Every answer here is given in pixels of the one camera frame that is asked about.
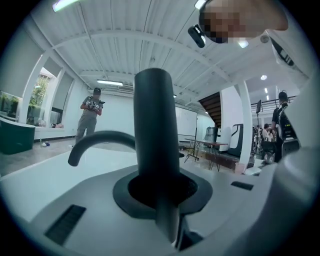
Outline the dark grey shower head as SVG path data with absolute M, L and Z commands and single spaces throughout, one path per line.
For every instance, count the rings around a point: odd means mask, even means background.
M 149 68 L 134 78 L 134 136 L 138 172 L 150 189 L 157 227 L 174 244 L 179 209 L 174 185 L 180 175 L 178 132 L 170 74 Z

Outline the dark green bathtub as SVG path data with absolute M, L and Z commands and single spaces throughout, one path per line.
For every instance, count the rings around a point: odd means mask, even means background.
M 36 127 L 0 117 L 0 152 L 13 155 L 31 150 Z

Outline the white whiteboard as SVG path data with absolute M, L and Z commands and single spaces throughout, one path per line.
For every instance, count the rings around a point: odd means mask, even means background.
M 196 135 L 198 114 L 180 107 L 175 108 L 175 114 L 178 135 L 194 137 Z

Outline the red top metal leg table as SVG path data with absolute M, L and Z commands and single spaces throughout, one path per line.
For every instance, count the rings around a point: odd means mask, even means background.
M 189 159 L 193 158 L 194 161 L 198 161 L 200 158 L 198 157 L 200 152 L 200 146 L 206 145 L 209 149 L 208 154 L 214 156 L 214 161 L 209 159 L 208 169 L 211 171 L 213 168 L 213 164 L 216 165 L 217 171 L 220 171 L 220 164 L 218 163 L 218 157 L 221 155 L 220 146 L 227 146 L 227 143 L 223 142 L 210 142 L 207 140 L 197 140 L 186 138 L 186 141 L 190 142 L 187 154 L 185 156 L 184 163 Z

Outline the brown staircase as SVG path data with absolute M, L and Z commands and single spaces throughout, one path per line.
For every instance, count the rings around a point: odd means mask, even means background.
M 198 101 L 205 112 L 213 120 L 215 127 L 220 128 L 222 124 L 222 107 L 220 92 L 216 92 Z

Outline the long ceiling tube light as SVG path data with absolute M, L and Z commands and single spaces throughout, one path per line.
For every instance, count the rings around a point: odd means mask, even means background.
M 109 80 L 97 79 L 96 82 L 99 83 L 99 84 L 109 85 L 109 86 L 118 86 L 118 87 L 123 86 L 122 82 L 117 82 L 117 81 L 109 81 Z
M 52 10 L 56 13 L 65 7 L 78 2 L 79 0 L 59 0 L 52 5 Z

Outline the white column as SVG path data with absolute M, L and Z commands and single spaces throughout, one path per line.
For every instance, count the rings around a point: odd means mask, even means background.
M 251 157 L 252 138 L 253 138 L 253 123 L 251 100 L 246 82 L 240 81 L 237 85 L 237 91 L 241 99 L 242 115 L 243 115 L 243 133 L 242 133 L 242 148 L 239 163 L 235 167 L 236 173 L 244 174 Z

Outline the black panel on stand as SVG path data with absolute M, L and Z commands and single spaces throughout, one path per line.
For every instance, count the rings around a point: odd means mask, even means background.
M 256 116 L 257 116 L 257 127 L 255 129 L 255 152 L 258 150 L 258 146 L 260 144 L 260 125 L 259 125 L 259 113 L 261 111 L 262 100 L 260 99 L 256 105 Z

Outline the grey roller blind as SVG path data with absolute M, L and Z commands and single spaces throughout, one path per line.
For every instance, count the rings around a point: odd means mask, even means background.
M 0 57 L 0 91 L 22 98 L 43 52 L 23 27 L 18 28 Z
M 56 108 L 59 110 L 64 109 L 66 98 L 73 80 L 74 79 L 66 72 L 63 74 L 54 97 L 54 101 L 52 104 L 53 108 Z

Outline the black balcony railing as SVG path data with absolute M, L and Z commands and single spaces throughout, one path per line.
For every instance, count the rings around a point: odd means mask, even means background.
M 290 96 L 288 97 L 288 104 L 291 104 L 297 96 Z M 252 103 L 251 104 L 251 113 L 255 114 L 257 111 L 257 103 Z M 278 108 L 280 106 L 279 100 L 274 99 L 274 100 L 269 100 L 269 101 L 262 101 L 261 106 L 260 106 L 260 112 L 273 112 L 274 109 Z

